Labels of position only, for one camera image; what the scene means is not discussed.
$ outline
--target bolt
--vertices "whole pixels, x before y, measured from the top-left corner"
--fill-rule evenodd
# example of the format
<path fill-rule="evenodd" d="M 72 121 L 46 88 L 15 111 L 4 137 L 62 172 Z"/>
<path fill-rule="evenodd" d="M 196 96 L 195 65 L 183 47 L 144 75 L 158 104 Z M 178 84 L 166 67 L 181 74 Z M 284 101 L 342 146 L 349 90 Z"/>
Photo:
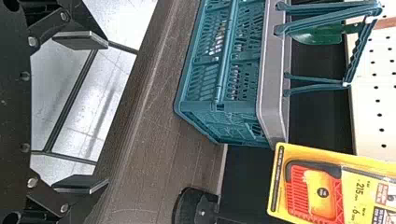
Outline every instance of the bolt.
<path fill-rule="evenodd" d="M 67 210 L 69 210 L 69 204 L 68 203 L 62 205 L 61 213 L 65 213 L 65 212 L 67 212 Z"/>
<path fill-rule="evenodd" d="M 27 144 L 27 143 L 23 143 L 23 144 L 21 145 L 21 151 L 24 152 L 24 153 L 29 152 L 29 151 L 30 151 L 30 145 Z"/>
<path fill-rule="evenodd" d="M 37 186 L 37 183 L 38 183 L 38 178 L 37 178 L 37 177 L 30 178 L 30 179 L 27 181 L 27 187 L 28 187 L 29 189 L 32 189 L 32 188 L 34 188 L 35 186 Z"/>
<path fill-rule="evenodd" d="M 64 12 L 61 12 L 61 19 L 62 19 L 63 21 L 69 21 L 69 17 L 68 17 L 67 14 L 64 13 Z"/>
<path fill-rule="evenodd" d="M 37 47 L 37 45 L 38 45 L 37 38 L 35 38 L 33 36 L 29 36 L 27 39 L 29 41 L 29 46 L 30 47 Z"/>
<path fill-rule="evenodd" d="M 23 81 L 29 81 L 30 80 L 30 73 L 28 72 L 21 72 L 20 77 Z"/>

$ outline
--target tiled floor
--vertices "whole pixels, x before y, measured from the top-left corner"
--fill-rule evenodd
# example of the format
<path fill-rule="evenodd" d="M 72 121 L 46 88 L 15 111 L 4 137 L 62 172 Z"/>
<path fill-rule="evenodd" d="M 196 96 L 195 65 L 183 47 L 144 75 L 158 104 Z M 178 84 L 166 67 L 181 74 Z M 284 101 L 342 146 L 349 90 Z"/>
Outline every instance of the tiled floor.
<path fill-rule="evenodd" d="M 84 2 L 109 40 L 139 49 L 157 1 Z M 33 150 L 44 147 L 88 54 L 48 41 L 32 57 Z M 117 49 L 99 51 L 54 152 L 97 161 L 134 59 Z M 91 174 L 94 168 L 43 156 L 32 156 L 31 167 L 49 184 L 71 174 Z"/>

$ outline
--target product package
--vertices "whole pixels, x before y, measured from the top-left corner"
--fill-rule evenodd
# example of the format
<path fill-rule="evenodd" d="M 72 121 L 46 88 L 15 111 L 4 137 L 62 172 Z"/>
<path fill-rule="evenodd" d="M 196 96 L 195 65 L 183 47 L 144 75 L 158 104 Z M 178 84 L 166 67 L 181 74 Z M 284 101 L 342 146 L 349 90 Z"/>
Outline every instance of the product package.
<path fill-rule="evenodd" d="M 267 211 L 293 223 L 396 224 L 396 163 L 279 143 Z"/>

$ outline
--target cart wheel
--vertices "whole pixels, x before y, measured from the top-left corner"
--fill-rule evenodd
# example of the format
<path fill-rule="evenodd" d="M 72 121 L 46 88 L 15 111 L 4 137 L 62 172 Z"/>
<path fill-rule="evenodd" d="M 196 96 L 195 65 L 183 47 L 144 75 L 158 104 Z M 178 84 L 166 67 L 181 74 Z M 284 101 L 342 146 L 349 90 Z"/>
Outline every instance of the cart wheel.
<path fill-rule="evenodd" d="M 219 199 L 217 195 L 199 189 L 183 189 L 174 207 L 172 224 L 194 224 L 197 206 L 203 196 L 206 196 L 207 200 L 212 203 L 216 203 Z"/>

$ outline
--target pegboard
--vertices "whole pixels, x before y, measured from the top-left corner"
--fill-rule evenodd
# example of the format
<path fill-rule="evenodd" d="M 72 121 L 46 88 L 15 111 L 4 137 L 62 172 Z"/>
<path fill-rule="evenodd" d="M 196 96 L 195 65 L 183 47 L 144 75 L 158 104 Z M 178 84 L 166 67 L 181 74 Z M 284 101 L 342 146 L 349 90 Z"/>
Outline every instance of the pegboard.
<path fill-rule="evenodd" d="M 378 18 L 395 18 L 396 1 L 380 2 L 383 13 Z M 356 40 L 357 35 L 346 37 L 348 55 Z M 396 27 L 373 30 L 352 82 L 350 99 L 356 154 L 396 161 Z"/>

